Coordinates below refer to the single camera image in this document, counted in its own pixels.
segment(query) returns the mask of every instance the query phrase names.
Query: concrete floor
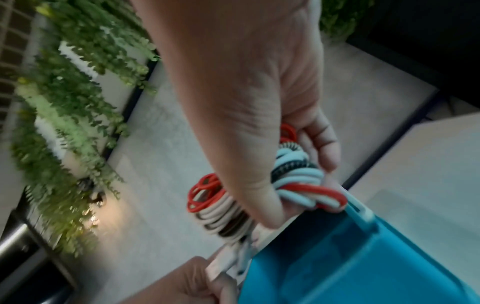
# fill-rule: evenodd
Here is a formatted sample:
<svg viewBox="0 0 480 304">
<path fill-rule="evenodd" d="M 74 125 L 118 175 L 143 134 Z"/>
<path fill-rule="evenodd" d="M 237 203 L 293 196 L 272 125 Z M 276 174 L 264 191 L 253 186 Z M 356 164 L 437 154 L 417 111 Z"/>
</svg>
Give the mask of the concrete floor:
<svg viewBox="0 0 480 304">
<path fill-rule="evenodd" d="M 109 304 L 129 296 L 222 242 L 185 211 L 186 194 L 211 171 L 159 65 L 110 164 L 125 179 L 99 212 L 99 246 L 82 260 L 82 302 Z M 323 109 L 340 138 L 345 181 L 434 88 L 347 44 L 325 46 Z"/>
</svg>

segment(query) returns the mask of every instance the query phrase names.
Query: blue container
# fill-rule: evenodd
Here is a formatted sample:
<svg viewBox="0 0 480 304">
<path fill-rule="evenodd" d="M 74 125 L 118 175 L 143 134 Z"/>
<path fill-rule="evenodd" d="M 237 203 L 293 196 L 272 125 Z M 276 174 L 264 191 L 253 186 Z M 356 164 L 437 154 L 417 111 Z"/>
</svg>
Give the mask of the blue container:
<svg viewBox="0 0 480 304">
<path fill-rule="evenodd" d="M 340 214 L 303 214 L 255 256 L 239 304 L 480 304 L 447 269 L 348 200 Z"/>
</svg>

